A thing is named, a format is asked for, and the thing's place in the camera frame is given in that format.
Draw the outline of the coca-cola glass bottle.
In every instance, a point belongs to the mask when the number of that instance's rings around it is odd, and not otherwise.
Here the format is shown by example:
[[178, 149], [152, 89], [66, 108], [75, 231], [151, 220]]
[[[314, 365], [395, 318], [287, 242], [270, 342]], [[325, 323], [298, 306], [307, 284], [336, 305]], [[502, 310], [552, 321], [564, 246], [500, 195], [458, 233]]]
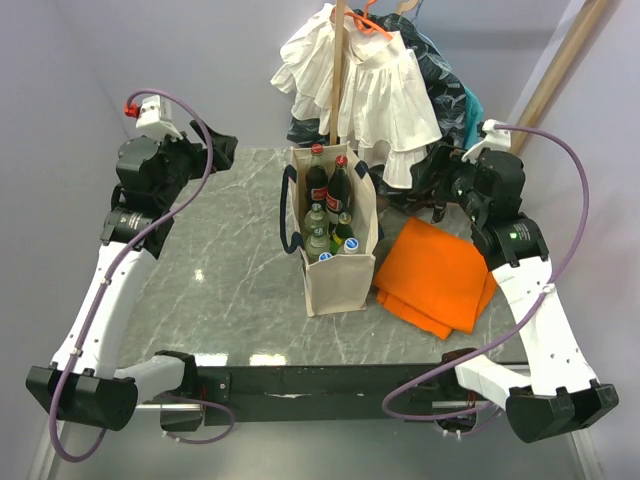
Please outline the coca-cola glass bottle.
[[343, 212], [351, 212], [352, 185], [347, 171], [348, 158], [339, 155], [335, 160], [334, 173], [328, 183], [326, 209], [329, 227], [333, 231]]
[[321, 144], [314, 144], [311, 147], [310, 166], [306, 172], [306, 203], [311, 209], [314, 203], [318, 203], [322, 208], [326, 207], [326, 196], [328, 191], [328, 174], [323, 161], [324, 147]]

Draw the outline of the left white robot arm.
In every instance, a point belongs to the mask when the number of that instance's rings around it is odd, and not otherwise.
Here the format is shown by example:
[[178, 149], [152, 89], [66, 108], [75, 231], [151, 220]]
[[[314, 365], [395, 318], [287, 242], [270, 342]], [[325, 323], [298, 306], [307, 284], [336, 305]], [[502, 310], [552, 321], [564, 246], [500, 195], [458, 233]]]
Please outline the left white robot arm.
[[162, 350], [151, 360], [120, 369], [117, 355], [142, 287], [155, 268], [174, 224], [168, 220], [110, 267], [124, 246], [170, 211], [191, 180], [202, 177], [206, 162], [215, 172], [232, 167], [238, 140], [209, 126], [191, 128], [211, 138], [206, 148], [185, 134], [161, 140], [140, 136], [118, 149], [118, 182], [100, 235], [98, 263], [74, 325], [49, 366], [34, 366], [26, 388], [48, 410], [60, 397], [56, 417], [112, 431], [123, 429], [135, 407], [167, 392], [176, 401], [193, 399], [200, 388], [191, 354]]

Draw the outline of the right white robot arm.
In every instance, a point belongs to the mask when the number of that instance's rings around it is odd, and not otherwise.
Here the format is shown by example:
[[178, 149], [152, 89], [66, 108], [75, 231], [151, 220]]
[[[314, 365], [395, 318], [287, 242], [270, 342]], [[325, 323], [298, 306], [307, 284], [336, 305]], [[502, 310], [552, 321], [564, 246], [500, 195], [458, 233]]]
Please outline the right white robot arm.
[[602, 383], [573, 335], [555, 288], [549, 250], [539, 226], [520, 207], [522, 161], [488, 147], [477, 158], [447, 144], [428, 154], [419, 177], [438, 204], [458, 205], [471, 221], [471, 238], [507, 299], [524, 346], [523, 376], [486, 356], [488, 346], [447, 357], [416, 384], [438, 375], [441, 392], [460, 398], [474, 391], [504, 410], [525, 443], [593, 425], [619, 403]]

